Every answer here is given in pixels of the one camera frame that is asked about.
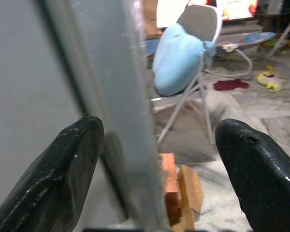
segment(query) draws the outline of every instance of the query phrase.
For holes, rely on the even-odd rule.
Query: white folding chair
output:
[[[192,5],[187,7],[177,22],[184,27],[188,34],[196,36],[202,41],[212,41],[213,43],[216,42],[222,25],[222,19],[217,9],[215,7],[203,5]],[[177,104],[169,121],[158,138],[158,145],[161,144],[171,125],[174,123],[174,120],[184,102],[187,102],[189,106],[196,111],[196,113],[200,113],[197,107],[189,102],[190,100],[198,98],[202,99],[203,117],[205,120],[205,126],[208,130],[210,144],[214,144],[209,113],[206,106],[207,88],[205,87],[202,79],[202,69],[204,67],[203,58],[201,59],[201,62],[196,65],[200,66],[199,71],[195,74],[194,78],[190,81],[182,94],[177,94],[170,97],[159,96],[151,99],[154,107],[174,103]]]

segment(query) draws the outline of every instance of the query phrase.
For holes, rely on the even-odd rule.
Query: marble floor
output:
[[[236,72],[239,62],[231,63],[233,70],[223,68],[222,72]],[[254,62],[252,76],[265,69],[267,64],[284,80],[280,93],[271,93],[251,77],[244,77],[250,84],[248,89],[215,91],[213,83],[229,80],[205,74],[209,92],[207,104],[213,132],[219,121],[235,118],[270,135],[290,156],[290,50],[287,54]],[[166,124],[174,106],[155,111],[157,131]],[[250,232],[252,231],[238,199],[232,189],[226,169],[214,145],[210,145],[202,119],[188,106],[182,107],[179,117],[172,125],[160,147],[160,152],[175,153],[177,165],[187,164],[197,171],[201,178],[204,200],[198,231],[208,232]]]

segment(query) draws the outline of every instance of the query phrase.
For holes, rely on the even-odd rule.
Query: red cloth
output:
[[[234,79],[230,81],[218,81],[214,83],[214,90],[217,91],[225,91],[225,90],[233,90],[235,88],[249,88],[249,84],[243,82],[241,79]]]

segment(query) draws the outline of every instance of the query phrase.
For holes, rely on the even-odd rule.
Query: yellow stuffed toy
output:
[[[266,86],[270,92],[280,92],[283,87],[282,80],[276,74],[269,71],[258,73],[256,79],[259,84]]]

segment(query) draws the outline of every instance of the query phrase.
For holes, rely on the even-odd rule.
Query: blue pillow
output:
[[[183,90],[198,71],[204,51],[203,42],[187,34],[180,24],[168,27],[153,63],[157,92],[171,96]]]

